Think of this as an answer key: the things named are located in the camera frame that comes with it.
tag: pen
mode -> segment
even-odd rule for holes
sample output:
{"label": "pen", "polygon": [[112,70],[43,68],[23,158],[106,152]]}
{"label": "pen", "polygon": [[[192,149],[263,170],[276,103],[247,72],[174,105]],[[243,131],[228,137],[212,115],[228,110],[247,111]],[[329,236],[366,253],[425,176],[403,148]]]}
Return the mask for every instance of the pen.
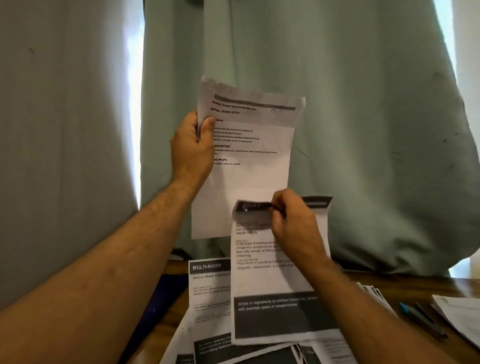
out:
{"label": "pen", "polygon": [[436,324],[430,316],[427,315],[423,308],[418,303],[416,303],[416,306],[420,310],[399,302],[400,312],[407,316],[410,320],[415,322],[436,339],[448,339],[447,333],[438,324]]}

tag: fabric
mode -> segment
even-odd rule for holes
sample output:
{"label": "fabric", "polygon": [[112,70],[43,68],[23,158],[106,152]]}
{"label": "fabric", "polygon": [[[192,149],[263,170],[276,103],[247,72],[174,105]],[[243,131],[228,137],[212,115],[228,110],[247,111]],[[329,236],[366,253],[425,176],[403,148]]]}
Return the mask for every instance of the fabric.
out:
{"label": "fabric", "polygon": [[128,33],[142,6],[0,2],[0,309],[137,210]]}
{"label": "fabric", "polygon": [[[480,245],[480,166],[430,0],[147,1],[142,202],[171,176],[168,140],[202,74],[306,96],[288,185],[331,194],[332,256],[444,274]],[[177,246],[229,255],[229,238]]]}

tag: table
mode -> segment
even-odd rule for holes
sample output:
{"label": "table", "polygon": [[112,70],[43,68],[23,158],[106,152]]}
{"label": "table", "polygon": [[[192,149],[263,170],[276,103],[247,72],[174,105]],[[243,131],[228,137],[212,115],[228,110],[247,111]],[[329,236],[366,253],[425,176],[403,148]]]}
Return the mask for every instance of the table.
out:
{"label": "table", "polygon": [[[169,261],[165,274],[188,273],[187,262]],[[436,341],[423,329],[405,321],[418,330],[427,340],[440,345],[451,357],[461,364],[480,363],[480,351],[467,342],[449,326],[430,306],[432,294],[450,297],[480,298],[480,279],[453,279],[445,277],[417,277],[402,274],[371,274],[348,272],[347,275],[355,282],[372,285],[380,289],[385,299],[397,312],[398,302],[420,303],[425,311],[433,317],[447,332],[450,339],[443,343]],[[165,352],[170,339],[188,308],[188,290],[185,290],[160,323],[143,341],[140,348],[129,360],[128,364],[158,364]]]}

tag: left hand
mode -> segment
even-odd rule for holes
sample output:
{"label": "left hand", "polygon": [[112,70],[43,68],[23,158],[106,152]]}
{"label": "left hand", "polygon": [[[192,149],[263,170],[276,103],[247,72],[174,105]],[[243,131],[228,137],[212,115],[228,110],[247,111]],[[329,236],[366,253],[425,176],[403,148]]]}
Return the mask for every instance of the left hand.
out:
{"label": "left hand", "polygon": [[191,111],[170,140],[172,154],[172,183],[186,187],[196,194],[213,168],[215,118],[202,123],[200,140],[195,126],[197,111]]}

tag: light green curtain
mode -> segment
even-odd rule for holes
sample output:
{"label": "light green curtain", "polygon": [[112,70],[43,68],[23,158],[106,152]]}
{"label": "light green curtain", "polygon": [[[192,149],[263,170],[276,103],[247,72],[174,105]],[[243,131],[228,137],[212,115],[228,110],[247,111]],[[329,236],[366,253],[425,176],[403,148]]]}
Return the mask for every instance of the light green curtain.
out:
{"label": "light green curtain", "polygon": [[[142,200],[171,176],[168,141],[202,75],[306,96],[289,187],[334,196],[332,256],[443,274],[480,245],[480,166],[430,0],[147,0]],[[178,247],[229,255],[229,238]]]}

